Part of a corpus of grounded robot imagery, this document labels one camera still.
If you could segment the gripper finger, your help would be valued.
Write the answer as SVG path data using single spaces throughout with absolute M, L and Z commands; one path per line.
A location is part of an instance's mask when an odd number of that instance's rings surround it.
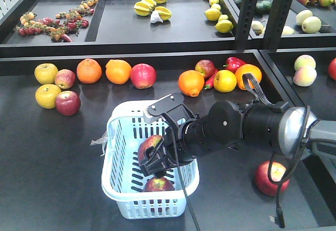
M 163 177 L 166 171 L 181 166 L 181 139 L 175 135 L 165 135 L 159 143 L 145 151 L 145 157 L 139 167 L 145 176 Z

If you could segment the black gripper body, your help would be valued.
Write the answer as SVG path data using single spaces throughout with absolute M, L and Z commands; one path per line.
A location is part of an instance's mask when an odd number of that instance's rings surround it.
M 187 165 L 197 157 L 218 150 L 207 115 L 197 117 L 189 108 L 180 104 L 167 112 L 164 118 L 168 119 L 171 128 L 168 135 L 175 137 L 177 151 L 174 151 L 172 140 L 167 140 L 164 146 L 175 163 Z

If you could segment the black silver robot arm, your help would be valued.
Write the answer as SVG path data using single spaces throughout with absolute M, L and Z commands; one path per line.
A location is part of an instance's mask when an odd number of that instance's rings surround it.
M 221 101 L 197 118 L 184 104 L 171 99 L 146 108 L 145 121 L 151 123 L 155 118 L 162 118 L 168 127 L 162 140 L 144 152 L 140 168 L 145 175 L 163 177 L 169 169 L 239 142 L 286 158 L 335 158 L 335 122 L 319 120 L 308 107 L 291 107 L 285 102 L 242 107 Z

